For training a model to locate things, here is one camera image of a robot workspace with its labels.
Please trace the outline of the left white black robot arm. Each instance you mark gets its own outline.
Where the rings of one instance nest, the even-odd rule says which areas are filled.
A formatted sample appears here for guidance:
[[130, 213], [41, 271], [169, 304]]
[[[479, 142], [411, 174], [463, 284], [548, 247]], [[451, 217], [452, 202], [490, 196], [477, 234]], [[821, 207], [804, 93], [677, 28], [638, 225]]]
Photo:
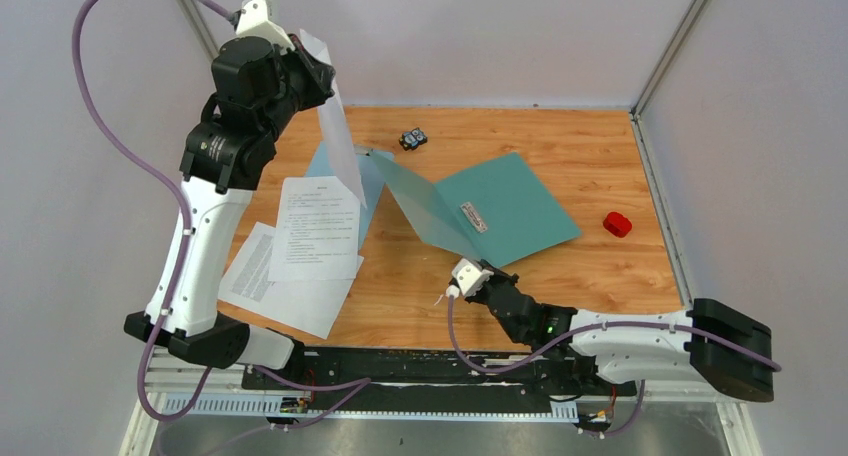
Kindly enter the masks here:
[[324, 104], [335, 71], [292, 35], [291, 46], [258, 36], [225, 43], [211, 64], [215, 91], [187, 135], [179, 210], [160, 287], [123, 330], [191, 364], [268, 368], [283, 389], [306, 376], [300, 341], [221, 313], [219, 287], [239, 222], [275, 144], [300, 111]]

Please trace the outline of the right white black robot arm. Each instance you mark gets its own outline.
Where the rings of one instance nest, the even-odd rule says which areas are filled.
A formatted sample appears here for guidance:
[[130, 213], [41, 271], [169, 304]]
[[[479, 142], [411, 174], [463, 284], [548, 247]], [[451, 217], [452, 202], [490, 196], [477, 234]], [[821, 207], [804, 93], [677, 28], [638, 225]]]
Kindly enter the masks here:
[[708, 298], [669, 313], [607, 314], [540, 303], [522, 293], [518, 278], [485, 268], [461, 282], [463, 298], [484, 305], [508, 338], [552, 360], [573, 357], [571, 379], [584, 393], [608, 383], [704, 382], [724, 396], [774, 399], [770, 328]]

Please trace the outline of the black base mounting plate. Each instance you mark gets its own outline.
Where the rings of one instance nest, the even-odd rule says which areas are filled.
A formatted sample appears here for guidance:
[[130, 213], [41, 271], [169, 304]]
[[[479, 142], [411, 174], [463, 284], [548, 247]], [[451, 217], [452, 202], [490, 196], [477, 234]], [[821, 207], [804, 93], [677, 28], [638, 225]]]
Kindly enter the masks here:
[[403, 413], [536, 414], [550, 411], [555, 397], [632, 397], [637, 385], [614, 386], [594, 372], [591, 357], [539, 358], [503, 374], [483, 374], [453, 351], [313, 346], [296, 357], [283, 378], [326, 387], [316, 409], [345, 394], [340, 384], [370, 378], [344, 409]]

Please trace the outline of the green file folder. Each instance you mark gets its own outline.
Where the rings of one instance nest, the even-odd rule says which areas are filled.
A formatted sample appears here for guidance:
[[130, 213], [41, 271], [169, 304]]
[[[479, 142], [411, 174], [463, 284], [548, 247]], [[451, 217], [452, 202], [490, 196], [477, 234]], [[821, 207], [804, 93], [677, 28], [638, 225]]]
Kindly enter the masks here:
[[581, 236], [525, 160], [511, 152], [438, 182], [370, 155], [419, 239], [503, 267]]

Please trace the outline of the aluminium frame rail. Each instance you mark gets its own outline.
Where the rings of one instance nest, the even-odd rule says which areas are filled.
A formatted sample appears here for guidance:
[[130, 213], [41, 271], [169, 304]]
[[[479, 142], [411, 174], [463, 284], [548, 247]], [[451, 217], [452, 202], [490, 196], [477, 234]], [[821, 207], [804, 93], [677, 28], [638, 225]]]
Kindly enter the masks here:
[[370, 384], [311, 393], [285, 387], [236, 365], [203, 371], [157, 350], [145, 377], [154, 408], [166, 415], [182, 409], [196, 415], [265, 416], [305, 421], [329, 418], [411, 421], [576, 423], [606, 396], [592, 393], [551, 398], [539, 389], [512, 383], [484, 385]]

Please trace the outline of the printed text paper sheet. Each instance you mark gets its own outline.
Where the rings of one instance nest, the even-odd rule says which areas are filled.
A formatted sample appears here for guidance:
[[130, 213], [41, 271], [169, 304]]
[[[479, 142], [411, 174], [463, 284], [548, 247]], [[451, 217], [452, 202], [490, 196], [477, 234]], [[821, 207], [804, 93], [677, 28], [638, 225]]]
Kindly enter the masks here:
[[361, 171], [335, 73], [330, 76], [330, 88], [331, 97], [317, 108], [326, 166], [319, 173], [311, 165], [306, 176], [335, 176], [367, 209]]

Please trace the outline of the light blue clipboard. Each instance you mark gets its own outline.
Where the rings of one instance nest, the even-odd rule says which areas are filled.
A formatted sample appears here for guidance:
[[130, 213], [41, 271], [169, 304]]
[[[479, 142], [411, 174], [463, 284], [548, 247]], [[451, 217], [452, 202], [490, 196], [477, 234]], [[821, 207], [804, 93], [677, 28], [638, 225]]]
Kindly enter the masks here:
[[[394, 159], [394, 154], [387, 151], [355, 145], [358, 167], [360, 170], [366, 205], [360, 209], [359, 242], [358, 248], [362, 249], [367, 237], [368, 229], [373, 220], [377, 204], [379, 202], [385, 179], [377, 169], [372, 156], [380, 155], [389, 160]], [[321, 142], [313, 154], [312, 160], [307, 168], [305, 177], [323, 177], [334, 174], [330, 167], [325, 143]]]

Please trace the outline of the upper left paper sheet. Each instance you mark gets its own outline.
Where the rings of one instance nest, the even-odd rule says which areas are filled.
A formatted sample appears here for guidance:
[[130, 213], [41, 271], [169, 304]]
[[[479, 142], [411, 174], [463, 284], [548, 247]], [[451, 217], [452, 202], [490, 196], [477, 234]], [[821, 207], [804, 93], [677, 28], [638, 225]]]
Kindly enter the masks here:
[[358, 271], [360, 201], [335, 176], [283, 181], [269, 278], [352, 280]]

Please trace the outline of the small red object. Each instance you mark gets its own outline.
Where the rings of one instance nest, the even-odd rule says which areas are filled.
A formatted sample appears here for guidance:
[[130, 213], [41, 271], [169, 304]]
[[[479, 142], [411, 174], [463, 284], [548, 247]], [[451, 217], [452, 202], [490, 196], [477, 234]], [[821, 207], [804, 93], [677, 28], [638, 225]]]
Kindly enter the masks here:
[[609, 212], [603, 219], [602, 226], [617, 238], [626, 237], [633, 229], [632, 221], [617, 211]]

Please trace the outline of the lower left paper sheet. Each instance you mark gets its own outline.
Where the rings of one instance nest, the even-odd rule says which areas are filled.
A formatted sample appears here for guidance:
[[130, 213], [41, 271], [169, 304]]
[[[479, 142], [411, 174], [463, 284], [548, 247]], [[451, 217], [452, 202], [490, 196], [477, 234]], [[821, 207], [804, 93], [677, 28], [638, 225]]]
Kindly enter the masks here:
[[254, 225], [222, 277], [218, 299], [326, 339], [353, 281], [271, 281], [273, 234], [267, 224]]

